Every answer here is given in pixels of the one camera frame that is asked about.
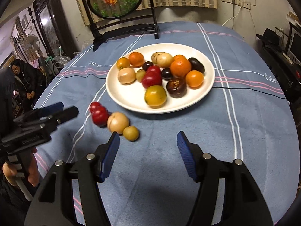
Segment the round frame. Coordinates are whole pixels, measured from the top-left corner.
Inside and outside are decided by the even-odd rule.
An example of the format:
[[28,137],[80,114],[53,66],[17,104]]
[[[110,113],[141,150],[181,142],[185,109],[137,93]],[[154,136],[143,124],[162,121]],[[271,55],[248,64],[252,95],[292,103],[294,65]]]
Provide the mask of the round frame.
[[100,13],[98,13],[98,12],[94,9],[94,7],[91,5],[90,0],[87,0],[88,7],[89,7],[90,10],[92,11],[92,13],[96,14],[98,17],[101,17],[101,18],[103,18],[103,19],[111,19],[111,20],[113,20],[113,19],[120,19],[120,18],[122,18],[122,17],[127,16],[128,14],[132,13],[133,11],[135,11],[135,10],[140,6],[141,2],[142,2],[142,0],[139,0],[139,1],[137,2],[136,6],[132,8],[132,10],[130,10],[129,12],[127,12],[127,13],[121,15],[121,16],[118,16],[118,17],[106,17],[106,16],[103,16],[103,15],[101,15]]

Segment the woman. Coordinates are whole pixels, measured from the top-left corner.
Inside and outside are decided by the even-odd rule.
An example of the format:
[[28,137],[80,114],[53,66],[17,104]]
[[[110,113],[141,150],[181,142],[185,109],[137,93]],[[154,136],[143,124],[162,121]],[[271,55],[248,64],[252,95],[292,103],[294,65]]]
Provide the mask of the woman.
[[46,77],[37,68],[20,59],[11,63],[11,69],[16,78],[16,90],[22,98],[22,107],[27,112],[46,89]]

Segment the television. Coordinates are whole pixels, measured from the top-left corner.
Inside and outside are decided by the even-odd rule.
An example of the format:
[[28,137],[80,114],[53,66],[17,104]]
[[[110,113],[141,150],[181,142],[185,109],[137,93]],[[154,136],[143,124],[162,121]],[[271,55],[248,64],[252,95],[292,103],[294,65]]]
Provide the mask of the television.
[[301,34],[294,29],[287,55],[294,63],[301,65]]

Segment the red tomato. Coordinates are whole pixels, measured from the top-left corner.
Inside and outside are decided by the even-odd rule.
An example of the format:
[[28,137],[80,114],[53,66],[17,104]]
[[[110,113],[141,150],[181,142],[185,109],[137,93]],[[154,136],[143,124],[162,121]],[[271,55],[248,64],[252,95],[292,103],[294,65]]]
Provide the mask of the red tomato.
[[144,88],[149,88],[153,85],[162,85],[162,77],[161,74],[156,73],[155,71],[146,72],[142,81],[142,85]]
[[102,106],[102,105],[99,102],[92,102],[89,107],[90,113],[92,113],[94,109],[98,106]]
[[106,125],[109,118],[109,113],[103,106],[95,107],[94,111],[92,112],[92,120],[93,123],[97,126],[103,127]]
[[159,67],[159,66],[157,66],[157,65],[152,65],[152,66],[149,66],[149,68],[147,69],[147,71],[146,71],[146,72],[152,72],[152,71],[154,71],[154,72],[156,72],[156,73],[159,73],[159,74],[161,74],[160,67]]

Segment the orange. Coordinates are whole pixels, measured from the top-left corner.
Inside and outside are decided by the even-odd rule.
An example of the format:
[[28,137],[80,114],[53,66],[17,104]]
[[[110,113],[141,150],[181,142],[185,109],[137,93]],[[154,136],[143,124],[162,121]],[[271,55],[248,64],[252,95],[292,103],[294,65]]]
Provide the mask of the orange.
[[192,70],[186,75],[186,83],[191,88],[200,87],[203,81],[204,81],[204,75],[197,70]]
[[179,59],[179,58],[187,59],[187,58],[185,58],[185,56],[183,56],[183,55],[181,55],[181,54],[178,54],[178,55],[176,55],[176,56],[173,57],[174,60],[177,60],[177,59]]
[[123,69],[123,68],[127,68],[130,67],[131,63],[127,58],[120,58],[119,60],[117,60],[117,68],[119,70]]
[[130,56],[128,57],[128,59],[130,60],[130,63],[134,67],[140,67],[144,63],[143,55],[141,53],[138,53],[138,52],[131,53]]
[[170,71],[174,77],[184,78],[191,71],[191,64],[187,59],[178,58],[171,63]]

